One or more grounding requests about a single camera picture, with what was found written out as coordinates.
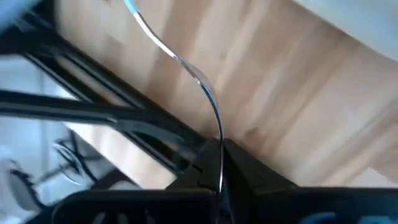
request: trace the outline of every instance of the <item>metal rod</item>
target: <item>metal rod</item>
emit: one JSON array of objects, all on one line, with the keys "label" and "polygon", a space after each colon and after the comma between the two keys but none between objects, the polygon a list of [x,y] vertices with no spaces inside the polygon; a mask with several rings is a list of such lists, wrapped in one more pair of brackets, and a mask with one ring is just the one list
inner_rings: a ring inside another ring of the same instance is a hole
[{"label": "metal rod", "polygon": [[[101,95],[62,68],[54,58],[37,54],[32,54],[30,57],[25,55],[25,57],[78,99],[91,103],[109,104]],[[185,170],[196,157],[193,152],[176,153],[162,141],[146,134],[128,132],[121,132],[121,134],[174,174]]]},{"label": "metal rod", "polygon": [[0,114],[21,118],[48,119],[85,124],[102,124],[119,131],[148,134],[174,144],[183,144],[170,121],[159,119],[150,111],[114,105],[97,105],[0,90]]}]

